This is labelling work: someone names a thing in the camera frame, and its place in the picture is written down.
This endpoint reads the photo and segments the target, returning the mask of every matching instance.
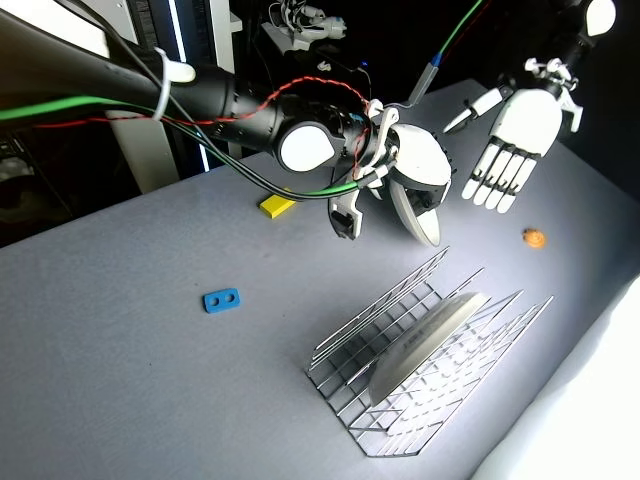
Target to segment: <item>zip tie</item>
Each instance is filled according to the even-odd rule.
[[[169,80],[169,59],[167,58],[166,52],[158,47],[155,47],[154,50],[162,57],[162,88],[160,89],[156,111],[153,112],[151,119],[159,121],[164,117],[164,113],[167,110],[169,92],[171,91],[171,80]]]

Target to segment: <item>tabletop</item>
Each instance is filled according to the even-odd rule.
[[[473,81],[434,92],[401,121],[440,130],[482,92]],[[446,292],[485,267],[473,289],[524,289],[516,310],[555,300],[421,455],[367,458],[304,368],[440,248],[368,193],[353,242],[333,233],[325,201],[270,220],[257,208],[267,195],[219,168],[0,250],[0,477],[468,477],[640,270],[628,255],[640,206],[558,143],[507,214],[460,198],[496,113],[440,138],[458,173],[431,284]],[[300,190],[329,177],[264,154],[246,162]],[[527,227],[545,249],[524,244]],[[224,288],[242,304],[207,314],[202,295]]]

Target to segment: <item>white plate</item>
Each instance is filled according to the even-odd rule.
[[[463,293],[443,300],[403,334],[378,360],[369,382],[371,405],[387,398],[488,300],[482,293]]]

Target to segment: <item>wire dish rack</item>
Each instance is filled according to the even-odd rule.
[[[461,325],[409,378],[372,406],[369,370],[430,309],[466,288],[484,269],[446,296],[428,278],[437,253],[318,345],[307,375],[365,454],[417,455],[553,300],[512,317],[504,314],[523,293],[487,304]]]

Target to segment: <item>white light strip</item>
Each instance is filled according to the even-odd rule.
[[[205,151],[202,145],[200,146],[200,155],[202,156],[202,166],[204,167],[204,171],[209,171],[209,160],[207,159],[207,152]]]
[[[176,43],[178,44],[178,55],[180,56],[180,61],[186,62],[187,55],[184,53],[184,43],[182,43],[182,30],[180,30],[180,20],[178,20],[178,9],[176,8],[175,0],[169,0],[169,12],[171,13],[173,33],[176,36]]]

